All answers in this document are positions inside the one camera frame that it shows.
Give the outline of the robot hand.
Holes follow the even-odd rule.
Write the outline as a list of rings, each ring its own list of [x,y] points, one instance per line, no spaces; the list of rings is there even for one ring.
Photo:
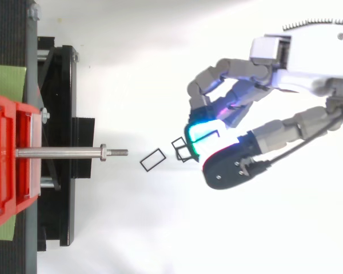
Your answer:
[[[222,130],[236,128],[253,103],[272,91],[325,97],[284,120],[273,120],[202,156],[199,143],[220,142]],[[202,162],[206,184],[215,190],[236,187],[265,172],[272,160],[259,155],[291,142],[307,145],[343,124],[343,20],[309,19],[252,41],[249,58],[222,59],[199,73],[187,88],[190,114],[184,129],[190,157]]]

